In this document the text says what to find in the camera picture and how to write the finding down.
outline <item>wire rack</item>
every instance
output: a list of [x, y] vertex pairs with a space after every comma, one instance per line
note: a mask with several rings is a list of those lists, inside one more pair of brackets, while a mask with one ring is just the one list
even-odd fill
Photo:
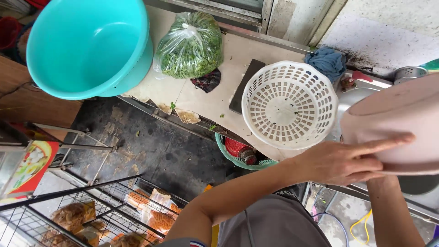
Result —
[[[132, 235], [140, 241], [140, 247], [153, 246], [165, 237], [163, 231], [142, 217], [146, 211], [161, 213], [168, 221], [174, 221], [178, 213], [144, 197], [156, 185], [138, 176], [114, 180], [98, 185], [75, 188], [56, 193], [40, 195], [23, 202], [0, 207], [0, 246], [2, 247], [97, 247], [112, 243], [123, 235]], [[128, 195], [140, 198], [138, 203], [126, 200]], [[80, 223], [75, 230], [51, 220], [45, 212], [34, 207], [36, 203], [52, 203], [59, 200], [58, 209], [77, 203], [88, 209], [89, 219]], [[179, 208], [187, 201], [171, 194], [171, 199]]]

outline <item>blue hose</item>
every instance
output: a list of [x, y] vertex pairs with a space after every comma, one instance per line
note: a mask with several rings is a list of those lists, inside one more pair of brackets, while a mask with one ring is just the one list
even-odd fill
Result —
[[342, 229], [343, 229], [343, 231], [344, 231], [344, 233], [345, 233], [345, 237], [346, 237], [346, 246], [347, 247], [349, 247], [349, 239], [348, 239], [348, 234], [346, 233], [346, 229], [345, 229], [345, 227], [343, 226], [343, 224], [337, 219], [337, 217], [335, 217], [335, 216], [333, 216], [332, 214], [330, 214], [330, 213], [318, 213], [318, 214], [316, 214], [316, 215], [313, 215], [313, 218], [315, 217], [315, 216], [320, 216], [320, 215], [323, 215], [323, 214], [327, 214], [327, 215], [330, 215], [330, 216], [332, 216], [341, 226], [342, 226]]

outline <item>turquoise plastic basin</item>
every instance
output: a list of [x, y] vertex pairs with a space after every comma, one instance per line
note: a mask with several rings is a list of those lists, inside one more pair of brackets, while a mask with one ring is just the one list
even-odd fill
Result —
[[152, 49], [142, 0], [52, 0], [32, 27], [26, 60], [45, 92], [85, 99], [136, 86]]

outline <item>finger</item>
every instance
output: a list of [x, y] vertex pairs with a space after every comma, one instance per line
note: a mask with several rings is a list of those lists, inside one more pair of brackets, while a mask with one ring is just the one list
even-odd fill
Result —
[[375, 158], [363, 158], [352, 160], [347, 163], [347, 172], [350, 174], [362, 171], [381, 171], [384, 168], [383, 163]]
[[356, 157], [369, 153], [376, 153], [387, 149], [392, 149], [400, 145], [410, 143], [415, 140], [415, 135], [406, 133], [391, 139], [375, 140], [362, 144], [352, 145], [351, 157]]
[[381, 178], [386, 176], [385, 174], [378, 173], [378, 172], [372, 172], [372, 171], [362, 171], [362, 172], [356, 172], [346, 177], [346, 180], [349, 181], [349, 183], [355, 183], [355, 182], [364, 182], [369, 179], [373, 178]]

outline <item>hand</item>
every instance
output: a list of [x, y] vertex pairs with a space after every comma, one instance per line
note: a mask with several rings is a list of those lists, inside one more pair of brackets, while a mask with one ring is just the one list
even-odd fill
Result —
[[291, 161], [297, 166], [297, 171], [310, 181], [348, 185], [383, 177], [384, 174], [376, 172], [383, 169], [383, 164], [369, 154], [395, 148], [414, 139], [413, 134], [403, 134], [393, 139], [356, 145], [322, 142], [291, 158]]

